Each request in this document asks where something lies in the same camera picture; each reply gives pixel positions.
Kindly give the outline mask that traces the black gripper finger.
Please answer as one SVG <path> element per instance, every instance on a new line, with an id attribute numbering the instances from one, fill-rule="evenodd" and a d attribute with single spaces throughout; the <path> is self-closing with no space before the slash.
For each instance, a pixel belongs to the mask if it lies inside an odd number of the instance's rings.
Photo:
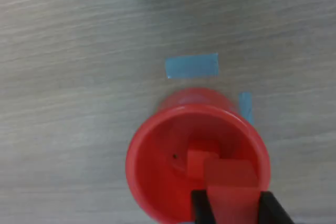
<path id="1" fill-rule="evenodd" d="M 197 224 L 215 224 L 215 217 L 208 200 L 206 190 L 193 190 L 191 201 Z"/>
<path id="2" fill-rule="evenodd" d="M 259 224 L 294 224 L 288 213 L 270 191 L 262 191 L 259 200 Z"/>

